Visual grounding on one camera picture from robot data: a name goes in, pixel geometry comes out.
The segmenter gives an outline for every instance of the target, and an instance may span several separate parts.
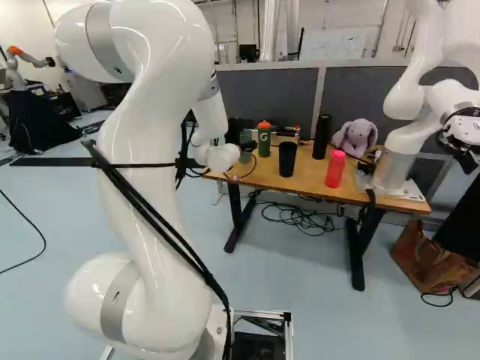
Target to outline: black cup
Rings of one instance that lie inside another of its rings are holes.
[[[297,144],[290,141],[282,142],[278,146],[278,154],[280,175],[282,175],[284,178],[289,178],[293,175],[293,169],[295,168]]]

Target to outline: brown leather bag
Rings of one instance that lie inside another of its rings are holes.
[[[456,287],[476,270],[467,260],[433,243],[420,220],[411,220],[391,249],[391,257],[422,293]]]

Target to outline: whiteboard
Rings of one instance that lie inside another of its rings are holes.
[[[360,59],[369,28],[313,28],[305,30],[301,60]]]

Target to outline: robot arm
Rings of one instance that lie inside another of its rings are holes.
[[[209,145],[227,130],[227,116],[219,89],[211,89],[212,33],[191,0],[86,4],[57,22],[55,41],[61,59],[84,77],[108,83],[133,78],[97,139],[97,151],[111,164],[175,162],[176,138],[190,109],[199,123],[192,139],[198,161],[225,171],[238,159],[235,146]],[[188,242],[175,169],[118,171]],[[84,329],[138,358],[189,359],[208,347],[212,290],[102,172],[98,182],[109,222],[129,251],[84,264],[68,285],[67,312]]]
[[[55,66],[55,61],[53,60],[53,58],[46,57],[43,60],[37,60],[36,58],[27,54],[16,46],[10,46],[5,53],[5,56],[7,57],[8,68],[13,70],[16,70],[18,68],[18,61],[15,59],[15,56],[18,56],[24,62],[29,62],[36,68],[45,68],[46,66],[50,66],[51,68],[53,68]]]
[[[17,91],[22,91],[26,89],[25,81],[17,71],[17,56],[21,58],[24,62],[29,62],[36,68],[44,68],[46,66],[53,68],[55,66],[55,61],[53,60],[53,58],[46,57],[43,60],[37,60],[36,58],[27,54],[18,47],[10,46],[5,52],[5,57],[7,58],[7,76],[5,78],[5,88],[13,87],[13,89]]]
[[[434,86],[421,86],[419,80],[450,59],[480,76],[480,22],[476,0],[453,0],[446,9],[435,0],[409,0],[408,8],[418,21],[415,51],[405,73],[388,93],[384,112],[393,119],[413,120],[393,130],[385,141],[373,176],[373,185],[386,192],[403,185],[425,140],[440,132],[439,143],[459,160],[466,173],[477,166],[480,153],[480,91],[465,88],[446,79]]]

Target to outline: gray cubicle partition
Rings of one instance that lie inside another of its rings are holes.
[[[344,122],[365,118],[376,124],[378,143],[383,144],[390,131],[409,124],[409,121],[394,120],[383,113],[383,101],[404,71],[405,67],[328,67],[320,112],[332,116],[331,132],[340,129]],[[421,84],[434,85],[444,79],[456,79],[469,89],[478,86],[475,76],[462,67],[438,67],[423,76]],[[433,137],[421,151],[445,154]]]
[[[275,124],[301,127],[303,137],[313,136],[312,124],[319,113],[333,118],[331,132],[344,122],[366,118],[379,128],[379,142],[390,131],[408,124],[387,118],[383,101],[404,72],[407,61],[378,66],[375,59],[348,61],[346,66],[316,62],[239,64],[217,70],[226,112],[229,117],[272,120]],[[433,85],[453,78],[470,89],[477,89],[476,78],[462,67],[439,67],[422,80]],[[449,157],[434,139],[424,145],[412,174],[424,194],[433,195],[443,180]]]
[[[302,136],[310,136],[318,67],[219,71],[217,77],[230,118],[298,125]]]

